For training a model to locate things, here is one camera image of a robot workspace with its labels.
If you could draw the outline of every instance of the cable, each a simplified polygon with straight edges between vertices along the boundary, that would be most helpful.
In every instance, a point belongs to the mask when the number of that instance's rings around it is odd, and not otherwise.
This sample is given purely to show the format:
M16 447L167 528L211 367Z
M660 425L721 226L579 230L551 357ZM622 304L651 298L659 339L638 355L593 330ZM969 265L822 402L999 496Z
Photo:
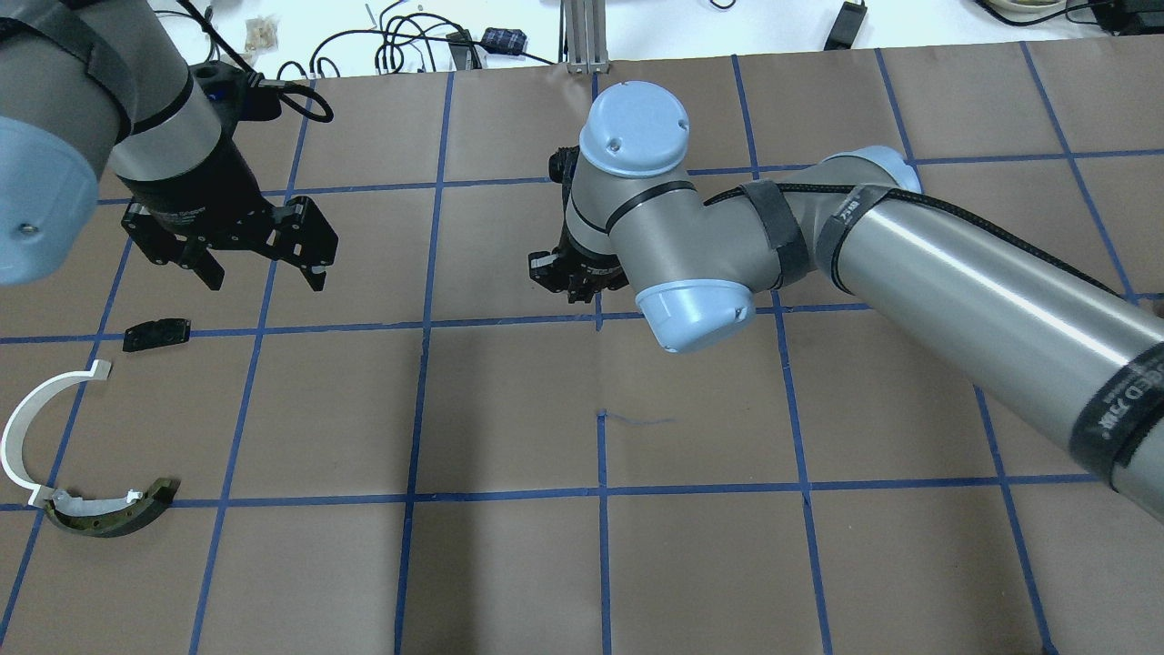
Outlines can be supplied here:
M185 13L182 13L182 12L175 12L172 9L155 9L154 14L156 14L158 16L178 16L179 19L186 19L189 21L193 21L194 20L194 17L191 16L190 14L185 14ZM210 20L210 17L213 14L214 14L214 7L206 7L206 20ZM215 43L214 40L211 38L211 50L210 50L210 52L206 54L206 58L203 59L203 63L205 64L205 63L214 59L215 55L218 52L219 52L218 43Z
M421 14L412 14L412 16L417 16L417 15L435 16L435 14L423 14L423 13ZM460 28L459 31L461 34L466 34L467 33L467 30L464 30L464 28L461 28L456 23L448 23L448 24L453 26L454 29ZM433 27L443 27L443 24L433 26ZM325 45L327 45L332 41L335 41L336 38L340 38L342 36L348 36L348 35L352 35L352 34L379 34L381 36L384 36L385 34L388 34L390 36L395 36L395 37L398 37L398 38L405 38L405 41L403 41L403 42L396 42L395 45L397 45L397 47L409 45L413 41L426 41L426 42L427 41L436 41L436 42L440 42L440 43L455 43L455 44L459 44L459 45L483 45L480 41L453 40L453 38L445 38L442 36L427 36L427 35L424 35L424 34L399 34L398 31L397 33L384 33L384 31L381 31L379 29L346 29L343 31L338 31L338 33L328 36L322 42L320 42L319 45L315 47L315 50L312 51L311 58L307 62L307 70L312 74L319 74L319 66L318 66L319 58L320 58L319 57L319 52L324 49ZM395 50L391 49L392 48L392 43L393 42L389 42L386 49L385 49L384 45L381 45L379 48L376 49L376 54L379 56L385 50L390 51L390 52L395 51ZM473 54L474 63L476 63L480 66L481 65L481 60L478 58L476 49L471 50L471 54ZM542 64L554 65L554 63L555 63L555 62L551 62L549 59L545 59L542 57L538 57L535 55L531 55L528 52L521 52L520 56L527 57L530 59L533 59L533 60L542 63Z
M1094 24L1094 26L1099 26L1099 21L1080 21L1080 20L1077 20L1073 14L1067 14L1067 22L1072 22L1072 23L1076 23L1076 24Z
M986 13L989 14L991 16L993 16L996 21L999 21L999 22L1001 22L1003 24L1008 24L1010 27L1028 27L1028 26L1032 26L1032 24L1038 24L1038 23L1042 23L1042 22L1046 22L1046 21L1049 21L1051 19L1057 19L1059 16L1070 15L1072 12L1078 12L1079 9L1091 9L1091 8L1094 8L1094 7L1105 7L1107 5L1112 5L1113 2L1115 2L1115 0L1095 0L1094 2L1085 2L1083 5L1076 5L1074 7L1067 7L1065 9L1060 9L1058 12L1055 12L1053 14L1046 14L1045 16L1039 16L1039 17L1034 19L1034 20L1029 20L1029 21L1015 21L1015 20L1008 19L1008 17L1003 16L1002 14L1000 14L998 12L998 9L995 9L994 7L992 7L991 3L987 0L974 0L975 5L978 5L979 7L981 7L982 9L985 9Z
M566 62L566 2L558 3L558 63Z
M392 21L399 21L399 24L396 27L395 30L391 28L392 27ZM414 38L405 41L404 43L397 43L397 38L399 38L399 36L400 36L400 28L404 27L405 22L407 22L407 23L412 24L412 27L417 28L417 31L419 31L421 35L427 35L428 31L431 31L433 29L436 29L439 27L442 27L445 24L452 24L448 21L443 21L442 20L441 23L434 24L434 26L432 26L432 27L430 27L427 29L423 29L420 27L420 23L418 23L416 21L416 19L413 19L412 15L410 15L410 16L392 16L391 19L389 19L388 23L386 23L386 26L384 28L384 45L390 45L392 48L391 55L390 55L390 59L389 59L389 60L391 60L391 64L392 64L392 72L400 72L400 69L404 67L404 45L412 45L417 51L420 51L420 47L417 45L417 40L414 40ZM435 55L433 55L432 43L430 43L428 41L425 41L425 49L428 51L428 62L432 64L432 70L435 71L436 70L436 57L435 57ZM381 49L377 49L377 51L378 52L385 52L385 50L381 50ZM396 64L396 55L397 55L397 52L400 54L400 63L399 64ZM425 56L424 56L424 52L421 52L420 54L420 64L421 64L421 66L424 66L424 59L425 59ZM388 67L388 65L389 65L389 62L385 60L384 62L384 67Z
M283 62L283 65L279 66L279 72L275 73L275 79L283 79L283 71L286 70L288 66L294 66L299 69L299 76L304 79L307 79L307 71L303 67L303 64L296 60Z
M183 9L186 10L187 14L190 14L190 17L194 19L198 22L198 24L203 28L203 31L205 31L206 35L210 36L212 41L218 43L219 47L222 48L222 50L226 50L226 54L229 55L230 58L234 59L236 64L239 64L239 67L241 67L247 72L256 72L255 69L250 67L250 64L248 64L246 59L239 56L239 52L236 52L234 48L232 48L230 44L227 43L221 35L219 35L218 30L214 29L214 26L211 24L211 21L206 20L205 16L198 13L198 9L194 8L194 6L190 2L190 0L177 0L177 2L178 5L182 6Z
M190 17L198 21L198 24L203 28L203 31L205 31L206 35L211 37L211 41L218 43L220 48L226 50L226 54L229 55L230 58L234 59L236 64L239 64L239 67L250 73L250 77L253 79L263 78L263 74L261 72L253 69L250 64L248 64L246 59L239 56L239 52L236 52L234 48L232 48L230 44L222 38L222 35L220 35L218 30L214 29L214 26L211 24L210 20L207 20L205 16L198 13L198 9L194 8L194 6L190 2L190 0L177 0L177 2L178 5L182 5L182 8L190 14ZM303 66L300 66L298 63L286 62L282 66L279 66L279 73L282 73L283 69L285 69L289 64L298 66L300 71L303 70ZM335 72L336 74L339 74L338 67L335 69ZM315 102L319 102L319 106L324 109L324 113L321 114L311 113L310 111L307 111L306 107L292 100L290 95L303 95L304 98L308 98L311 100L314 100ZM327 100L322 95L319 94L319 92L317 92L314 88L310 86L304 86L303 84L296 84L296 83L285 84L279 88L279 100L284 105L291 107L291 109L294 111L297 114L303 115L307 120L313 120L315 122L332 122L333 120L335 120L335 112L332 111L332 106L327 102Z
M342 77L342 76L340 76L340 66L335 65L335 62L333 62L333 60L332 60L331 58L328 58L328 57L320 57L320 58L319 58L319 63L320 63L320 64L322 65L322 63L324 63L324 62L327 62L327 63L332 64L332 70L334 70L334 71L335 71L335 77ZM322 70L322 67L321 67L321 69L320 69L320 71L319 71L319 76L320 76L320 77L325 77L325 76L324 76L324 70Z
M399 7L400 5L403 5L405 1L406 0L396 0L396 2L392 2L391 5L389 5L388 7L385 7L383 12L379 13L379 22L377 24L379 26L379 30L381 31L384 31L384 16L389 12L391 12L392 9L395 9L395 8Z
M304 98L314 100L315 102L319 104L320 108L324 109L324 113L313 114L310 111L307 111L307 107L296 102L294 100L289 98L289 95L303 95ZM332 111L332 105L329 105L327 100L311 86L296 83L288 84L279 92L279 100L282 100L284 105L291 107L291 109L294 113L306 118L307 120L313 120L315 122L332 122L333 120L335 120L335 112Z
M837 194L847 194L856 187L853 184L795 184L789 181L778 181L776 186L783 193L837 193ZM726 200L729 198L734 198L743 194L744 191L739 186L736 186L733 188L729 188L722 193L717 193L708 198L707 200L704 200L703 204L705 206L714 205L721 200ZM1070 275L1078 277L1084 282L1087 282L1088 284L1095 286L1101 291L1106 291L1116 297L1120 296L1120 293L1112 290L1112 287L1108 286L1107 284L1100 282L1099 279L1095 279L1091 275L1087 275L1086 272L1079 270L1078 268L1071 265L1070 263L1063 261L1062 258L1023 240L1021 236L1017 236L1016 234L1008 232L1002 227L999 227L998 225L978 215L977 213L959 207L953 202L939 200L937 198L934 198L931 195L925 195L923 193L914 193L913 191L907 191L904 188L890 188L885 197L886 199L904 200L907 202L928 206L930 208L938 209L943 213L947 213L957 219L964 220L970 225L973 225L974 227L978 227L979 229L986 232L987 234L996 238L1000 238L1001 241L1010 245L1014 245L1029 255L1035 256L1036 258L1039 258L1053 265L1055 268L1058 268L1059 270L1063 270L1064 272L1067 272Z

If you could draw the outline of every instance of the black velcro strap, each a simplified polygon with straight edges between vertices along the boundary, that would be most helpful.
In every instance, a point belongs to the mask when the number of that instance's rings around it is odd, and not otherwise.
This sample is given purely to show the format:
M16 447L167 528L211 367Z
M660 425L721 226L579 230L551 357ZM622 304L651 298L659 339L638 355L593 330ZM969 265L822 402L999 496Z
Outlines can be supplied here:
M768 247L775 250L780 259L780 278L772 287L779 289L808 275L812 270L808 243L804 242L804 233L780 186L771 179L758 179L740 184L739 190L751 200L755 213L760 214Z
M1112 486L1115 465L1128 465L1161 419L1164 343L1129 362L1084 407L1071 430L1071 458Z
M840 208L825 220L821 234L816 237L816 266L829 275L838 289L849 294L853 292L840 280L840 275L837 271L840 245L844 244L845 237L849 236L849 232L857 225L857 221L883 200L889 191L893 191L892 186L878 184L857 186L840 204Z
M0 20L5 19L40 34L84 64L85 74L113 99L121 114L118 141L129 135L137 111L137 88L125 59L101 35L56 0L0 2Z

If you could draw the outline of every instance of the black small part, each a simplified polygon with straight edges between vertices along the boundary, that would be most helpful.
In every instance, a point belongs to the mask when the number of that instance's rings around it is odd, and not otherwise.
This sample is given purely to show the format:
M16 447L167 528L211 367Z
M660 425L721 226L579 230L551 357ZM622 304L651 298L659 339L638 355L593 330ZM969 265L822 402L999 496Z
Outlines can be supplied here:
M1164 419L1164 343L1124 365L1079 413L1071 458L1112 486L1115 465L1127 467L1149 430Z
M859 2L846 0L840 6L840 13L837 14L832 30L829 31L829 38L824 42L825 50L849 50L853 47L857 33L860 31L861 23L865 22L865 12L868 10L865 0L859 0Z
M768 247L775 250L780 261L780 277L772 287L780 289L808 275L812 270L812 257L808 252L800 222L780 186L771 179L758 179L740 184L739 190L759 214Z
M574 178L574 166L579 163L579 147L559 148L549 155L549 179L556 184L569 184Z
M98 517L70 517L57 512L52 501L44 505L44 514L54 526L66 533L87 537L120 537L144 528L162 515L178 492L178 480L158 478L146 497L125 510Z
M1164 34L1164 0L1114 0L1092 7L1095 21L1112 34Z
M164 347L176 347L190 341L189 318L147 320L126 330L121 353L139 353Z
M520 55L530 38L520 29L487 27L481 35L481 47L490 55Z

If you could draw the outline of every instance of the white curved part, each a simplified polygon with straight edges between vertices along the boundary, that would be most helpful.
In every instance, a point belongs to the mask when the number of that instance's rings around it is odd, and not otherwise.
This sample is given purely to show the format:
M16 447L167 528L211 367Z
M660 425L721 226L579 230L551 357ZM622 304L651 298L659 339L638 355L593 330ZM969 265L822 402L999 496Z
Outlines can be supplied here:
M12 482L33 492L28 498L28 505L44 507L44 503L52 500L54 493L57 491L34 483L24 469L24 435L28 434L28 427L33 425L33 419L55 396L69 387L90 380L107 380L112 368L113 365L108 362L98 359L93 362L93 366L88 371L72 371L50 378L24 397L24 400L20 401L12 417L8 418L8 423L3 427L3 439L0 440L0 463L3 464L3 472ZM127 499L135 493L139 492L127 494Z

